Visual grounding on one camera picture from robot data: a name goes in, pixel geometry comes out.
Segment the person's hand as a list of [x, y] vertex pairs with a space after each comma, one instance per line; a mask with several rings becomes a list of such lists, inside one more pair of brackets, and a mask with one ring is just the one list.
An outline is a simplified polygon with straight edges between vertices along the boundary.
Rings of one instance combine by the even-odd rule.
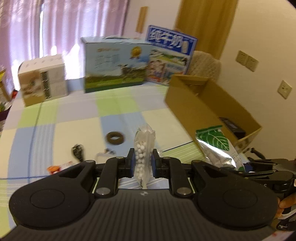
[[280, 217], [284, 211], [284, 209], [292, 207], [296, 204], [296, 194], [291, 194], [290, 196], [284, 198], [283, 200], [278, 199], [278, 208], [277, 213], [275, 215], [276, 218]]

